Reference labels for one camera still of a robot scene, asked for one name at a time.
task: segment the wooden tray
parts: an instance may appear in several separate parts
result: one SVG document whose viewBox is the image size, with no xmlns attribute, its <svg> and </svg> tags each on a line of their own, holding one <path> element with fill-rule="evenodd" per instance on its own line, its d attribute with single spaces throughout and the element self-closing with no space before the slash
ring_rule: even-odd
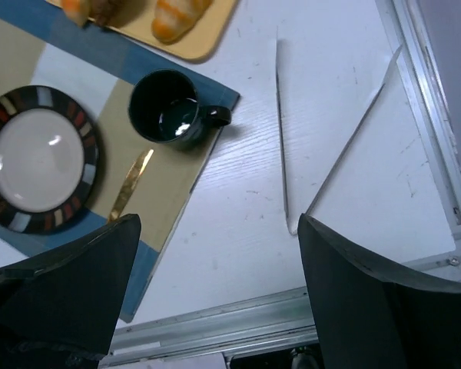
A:
<svg viewBox="0 0 461 369">
<path fill-rule="evenodd" d="M 46 0 L 60 6 L 60 0 Z M 210 55 L 219 42 L 238 0 L 214 0 L 198 23 L 180 41 L 171 45 L 159 42 L 151 31 L 157 0 L 126 0 L 125 6 L 111 20 L 109 28 L 190 61 Z"/>
</svg>

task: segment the white plate center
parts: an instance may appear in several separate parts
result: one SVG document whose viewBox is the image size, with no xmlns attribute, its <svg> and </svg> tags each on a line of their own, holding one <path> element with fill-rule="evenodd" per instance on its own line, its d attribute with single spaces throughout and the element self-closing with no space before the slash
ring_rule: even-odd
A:
<svg viewBox="0 0 461 369">
<path fill-rule="evenodd" d="M 0 131 L 0 194 L 18 209 L 58 207 L 77 187 L 83 167 L 77 131 L 54 111 L 26 111 Z"/>
</svg>

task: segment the croissant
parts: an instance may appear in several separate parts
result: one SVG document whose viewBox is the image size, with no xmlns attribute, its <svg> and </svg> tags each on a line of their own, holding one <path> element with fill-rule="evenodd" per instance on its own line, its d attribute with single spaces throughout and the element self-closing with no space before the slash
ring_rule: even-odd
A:
<svg viewBox="0 0 461 369">
<path fill-rule="evenodd" d="M 152 34 L 161 42 L 173 42 L 193 28 L 212 0 L 158 0 Z"/>
</svg>

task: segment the gold knife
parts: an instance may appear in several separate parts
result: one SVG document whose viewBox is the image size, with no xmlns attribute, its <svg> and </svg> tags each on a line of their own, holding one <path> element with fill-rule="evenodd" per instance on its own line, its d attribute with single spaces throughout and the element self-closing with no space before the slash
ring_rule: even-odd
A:
<svg viewBox="0 0 461 369">
<path fill-rule="evenodd" d="M 118 196 L 114 201 L 113 208 L 109 213 L 108 223 L 115 221 L 120 217 L 124 207 L 137 187 L 137 183 L 140 180 L 141 175 L 144 174 L 145 167 L 147 167 L 148 161 L 151 160 L 152 154 L 154 154 L 153 149 L 143 151 L 131 166 L 130 170 L 126 174 L 126 178 L 124 179 Z"/>
</svg>

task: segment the mug handle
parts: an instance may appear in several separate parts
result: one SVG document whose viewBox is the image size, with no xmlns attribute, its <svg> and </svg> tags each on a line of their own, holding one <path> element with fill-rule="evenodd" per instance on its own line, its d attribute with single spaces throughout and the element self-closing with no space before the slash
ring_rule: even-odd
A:
<svg viewBox="0 0 461 369">
<path fill-rule="evenodd" d="M 212 127 L 220 128 L 229 125 L 232 120 L 231 110 L 216 105 L 202 106 L 200 108 L 201 118 L 208 121 Z"/>
</svg>

